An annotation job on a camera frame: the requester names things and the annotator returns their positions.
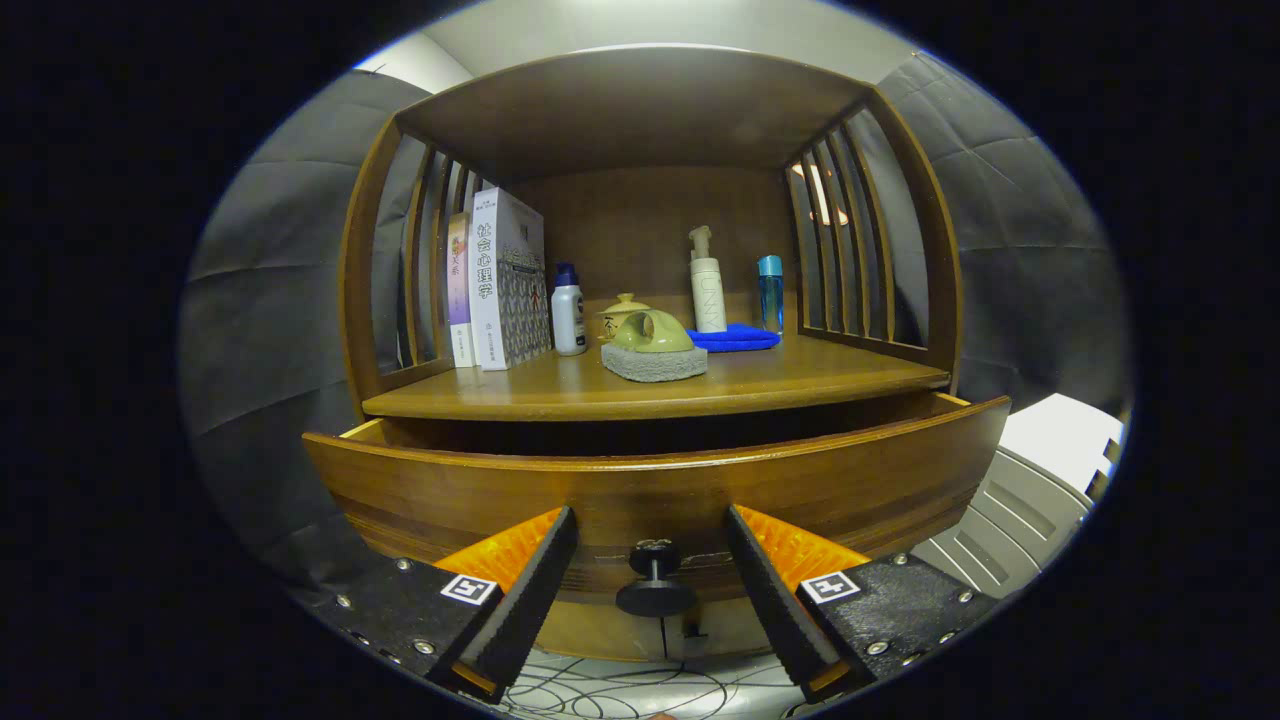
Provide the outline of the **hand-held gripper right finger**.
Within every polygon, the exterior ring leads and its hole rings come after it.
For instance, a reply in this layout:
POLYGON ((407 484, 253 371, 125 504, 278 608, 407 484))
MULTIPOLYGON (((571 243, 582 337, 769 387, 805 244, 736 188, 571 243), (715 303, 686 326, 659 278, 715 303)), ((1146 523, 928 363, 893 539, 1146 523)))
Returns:
POLYGON ((905 673, 998 607, 911 553, 869 559, 739 503, 726 534, 771 647, 809 703, 905 673))

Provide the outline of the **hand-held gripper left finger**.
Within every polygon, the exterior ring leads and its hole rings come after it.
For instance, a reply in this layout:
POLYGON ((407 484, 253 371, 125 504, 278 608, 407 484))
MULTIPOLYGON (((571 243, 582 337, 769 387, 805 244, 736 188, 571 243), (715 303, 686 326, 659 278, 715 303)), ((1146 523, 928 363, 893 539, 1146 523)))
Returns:
POLYGON ((497 705, 518 679, 577 542, 573 510, 561 506, 435 562, 384 560, 308 612, 370 657, 497 705))

